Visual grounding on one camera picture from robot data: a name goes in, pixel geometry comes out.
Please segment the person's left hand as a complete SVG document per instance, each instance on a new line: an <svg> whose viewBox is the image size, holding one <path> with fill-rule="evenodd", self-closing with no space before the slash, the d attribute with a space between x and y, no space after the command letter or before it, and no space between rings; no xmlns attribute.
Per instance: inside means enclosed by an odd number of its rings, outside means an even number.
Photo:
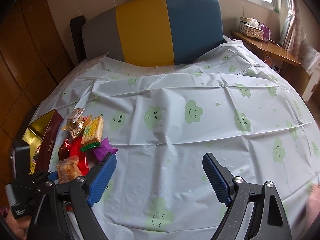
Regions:
<svg viewBox="0 0 320 240"><path fill-rule="evenodd" d="M27 239L27 230L31 223L31 216L24 216L19 219L15 219L10 209L1 206L1 220L5 222L18 239Z"/></svg>

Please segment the person's right hand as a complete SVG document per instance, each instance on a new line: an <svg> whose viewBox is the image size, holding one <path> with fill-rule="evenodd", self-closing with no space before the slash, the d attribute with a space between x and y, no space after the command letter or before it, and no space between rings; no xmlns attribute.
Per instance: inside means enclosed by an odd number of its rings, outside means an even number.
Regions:
<svg viewBox="0 0 320 240"><path fill-rule="evenodd" d="M315 221L320 211L320 188L319 184L311 187L310 196L306 204L306 227L309 228Z"/></svg>

